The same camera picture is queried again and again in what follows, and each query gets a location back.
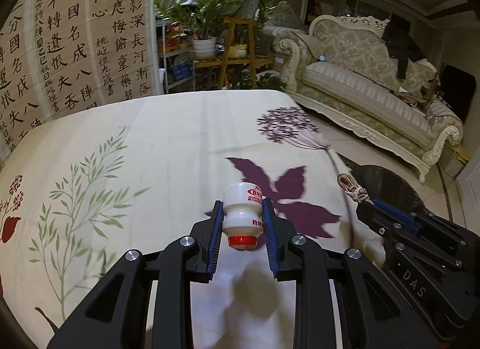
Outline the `white red small bottle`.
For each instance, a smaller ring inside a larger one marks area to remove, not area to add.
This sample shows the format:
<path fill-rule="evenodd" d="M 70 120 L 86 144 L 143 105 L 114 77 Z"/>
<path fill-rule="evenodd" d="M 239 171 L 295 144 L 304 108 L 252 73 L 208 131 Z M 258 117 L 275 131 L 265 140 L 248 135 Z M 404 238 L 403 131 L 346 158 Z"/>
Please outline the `white red small bottle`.
<path fill-rule="evenodd" d="M 234 183 L 224 190 L 222 231 L 237 250 L 255 248 L 264 233 L 263 194 L 256 184 Z"/>

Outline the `black trash bin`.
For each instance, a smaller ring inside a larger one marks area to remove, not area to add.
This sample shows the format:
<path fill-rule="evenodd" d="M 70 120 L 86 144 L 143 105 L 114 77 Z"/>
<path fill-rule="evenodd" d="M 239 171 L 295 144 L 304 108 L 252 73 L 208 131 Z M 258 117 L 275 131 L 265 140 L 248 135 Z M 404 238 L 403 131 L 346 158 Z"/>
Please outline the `black trash bin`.
<path fill-rule="evenodd" d="M 371 200 L 381 200 L 405 213 L 427 214 L 428 210 L 410 184 L 396 173 L 379 165 L 360 165 L 339 155 L 353 178 L 368 192 Z"/>

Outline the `floral cream tablecloth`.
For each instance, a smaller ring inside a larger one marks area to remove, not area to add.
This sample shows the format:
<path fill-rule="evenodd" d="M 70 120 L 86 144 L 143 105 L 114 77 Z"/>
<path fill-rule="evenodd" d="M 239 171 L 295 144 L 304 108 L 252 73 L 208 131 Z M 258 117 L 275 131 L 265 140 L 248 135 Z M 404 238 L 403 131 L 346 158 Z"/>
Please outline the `floral cream tablecloth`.
<path fill-rule="evenodd" d="M 204 219 L 224 189 L 252 182 L 276 214 L 325 249 L 382 240 L 338 186 L 347 171 L 328 125 L 277 91 L 130 100 L 31 131 L 1 171 L 1 284 L 44 348 L 128 249 L 158 251 Z"/>

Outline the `black television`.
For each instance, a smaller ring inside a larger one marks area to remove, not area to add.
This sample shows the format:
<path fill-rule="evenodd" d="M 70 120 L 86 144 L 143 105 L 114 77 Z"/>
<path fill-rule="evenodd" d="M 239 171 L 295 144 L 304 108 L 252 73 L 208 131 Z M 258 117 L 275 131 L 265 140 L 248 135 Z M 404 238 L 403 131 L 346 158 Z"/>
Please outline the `black television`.
<path fill-rule="evenodd" d="M 476 78 L 455 66 L 443 65 L 439 79 L 442 99 L 465 122 L 477 88 Z"/>

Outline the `ornate cream sofa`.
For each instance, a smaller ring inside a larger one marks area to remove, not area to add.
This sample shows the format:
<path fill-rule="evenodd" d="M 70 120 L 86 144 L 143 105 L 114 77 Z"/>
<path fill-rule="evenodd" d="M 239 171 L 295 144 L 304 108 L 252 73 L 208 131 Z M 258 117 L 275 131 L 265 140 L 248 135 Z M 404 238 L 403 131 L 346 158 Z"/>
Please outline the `ornate cream sofa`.
<path fill-rule="evenodd" d="M 286 57 L 280 78 L 296 103 L 394 153 L 424 182 L 443 149 L 460 145 L 463 123 L 447 105 L 422 96 L 437 74 L 426 58 L 409 61 L 406 78 L 397 77 L 398 61 L 383 39 L 388 24 L 322 15 L 307 31 L 273 28 L 272 46 Z"/>

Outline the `black garment on sofa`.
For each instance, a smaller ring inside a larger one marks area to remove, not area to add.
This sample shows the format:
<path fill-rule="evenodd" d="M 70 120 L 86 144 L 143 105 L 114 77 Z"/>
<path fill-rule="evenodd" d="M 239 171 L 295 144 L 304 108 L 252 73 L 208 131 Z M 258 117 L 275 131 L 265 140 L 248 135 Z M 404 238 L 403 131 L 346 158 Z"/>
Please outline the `black garment on sofa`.
<path fill-rule="evenodd" d="M 402 17 L 392 16 L 382 35 L 389 57 L 396 59 L 399 80 L 405 80 L 408 61 L 413 63 L 425 59 L 425 54 L 409 35 L 410 22 Z"/>

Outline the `small floor plant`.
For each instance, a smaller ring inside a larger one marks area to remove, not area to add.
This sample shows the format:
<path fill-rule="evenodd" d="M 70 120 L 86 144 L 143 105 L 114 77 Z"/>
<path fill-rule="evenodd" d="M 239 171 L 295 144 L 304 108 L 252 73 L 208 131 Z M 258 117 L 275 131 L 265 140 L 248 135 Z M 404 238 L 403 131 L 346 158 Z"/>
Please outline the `small floor plant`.
<path fill-rule="evenodd" d="M 248 90 L 253 89 L 253 81 L 251 75 L 244 71 L 241 73 L 240 80 L 236 85 L 237 89 Z M 285 91 L 287 84 L 280 77 L 270 73 L 265 73 L 256 78 L 256 88 L 264 90 Z"/>

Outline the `wooden plant stand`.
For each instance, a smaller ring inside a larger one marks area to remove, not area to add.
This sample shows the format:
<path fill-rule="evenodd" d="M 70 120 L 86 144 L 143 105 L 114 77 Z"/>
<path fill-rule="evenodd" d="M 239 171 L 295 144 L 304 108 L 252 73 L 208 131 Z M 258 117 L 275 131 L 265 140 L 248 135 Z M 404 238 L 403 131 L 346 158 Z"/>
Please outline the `wooden plant stand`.
<path fill-rule="evenodd" d="M 241 17 L 225 17 L 223 23 L 227 25 L 226 39 L 224 41 L 224 51 L 222 56 L 216 56 L 214 59 L 193 61 L 193 70 L 207 69 L 208 82 L 212 82 L 212 71 L 219 68 L 220 72 L 216 80 L 216 87 L 224 89 L 233 87 L 227 79 L 227 69 L 231 65 L 247 66 L 250 71 L 250 81 L 253 88 L 257 88 L 257 68 L 272 63 L 270 56 L 256 55 L 256 43 L 254 27 L 256 20 Z M 247 27 L 247 43 L 234 44 L 234 35 L 237 26 Z"/>

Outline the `tall green plant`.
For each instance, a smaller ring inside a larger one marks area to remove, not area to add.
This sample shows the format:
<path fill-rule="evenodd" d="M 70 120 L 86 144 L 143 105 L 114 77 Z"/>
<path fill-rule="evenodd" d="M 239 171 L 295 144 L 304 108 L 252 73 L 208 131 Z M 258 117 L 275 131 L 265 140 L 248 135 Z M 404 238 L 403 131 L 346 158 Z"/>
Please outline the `tall green plant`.
<path fill-rule="evenodd" d="M 278 10 L 278 4 L 279 0 L 258 0 L 257 2 L 254 34 L 256 55 L 258 56 L 267 56 L 269 54 L 271 39 L 264 33 L 264 27 Z"/>

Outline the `potted plant white pot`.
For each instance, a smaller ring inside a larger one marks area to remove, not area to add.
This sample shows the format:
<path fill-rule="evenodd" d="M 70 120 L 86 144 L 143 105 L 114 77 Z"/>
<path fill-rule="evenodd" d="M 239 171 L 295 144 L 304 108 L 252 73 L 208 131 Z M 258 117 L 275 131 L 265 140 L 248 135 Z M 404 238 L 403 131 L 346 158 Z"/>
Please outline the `potted plant white pot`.
<path fill-rule="evenodd" d="M 223 16 L 230 7 L 240 4 L 241 0 L 197 0 L 195 4 L 174 2 L 167 6 L 160 0 L 155 1 L 163 17 L 192 35 L 194 56 L 199 61 L 215 57 L 216 40 L 224 30 Z"/>

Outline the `metal shelf rack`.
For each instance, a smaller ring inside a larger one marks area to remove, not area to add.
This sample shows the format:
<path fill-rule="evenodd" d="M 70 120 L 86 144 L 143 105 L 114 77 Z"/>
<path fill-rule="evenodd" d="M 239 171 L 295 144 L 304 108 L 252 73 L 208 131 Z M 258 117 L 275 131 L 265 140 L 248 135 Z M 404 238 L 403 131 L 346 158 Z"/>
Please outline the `metal shelf rack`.
<path fill-rule="evenodd" d="M 191 35 L 178 23 L 161 17 L 155 21 L 160 81 L 165 94 L 195 90 Z"/>

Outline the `calligraphy wall scrolls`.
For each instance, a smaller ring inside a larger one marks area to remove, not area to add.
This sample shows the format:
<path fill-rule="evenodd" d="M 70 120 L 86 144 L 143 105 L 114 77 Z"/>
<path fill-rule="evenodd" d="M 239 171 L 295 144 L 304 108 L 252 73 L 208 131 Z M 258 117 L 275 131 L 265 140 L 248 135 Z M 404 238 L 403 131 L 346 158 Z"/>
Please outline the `calligraphy wall scrolls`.
<path fill-rule="evenodd" d="M 1 28 L 1 157 L 32 129 L 161 93 L 154 0 L 18 0 Z"/>

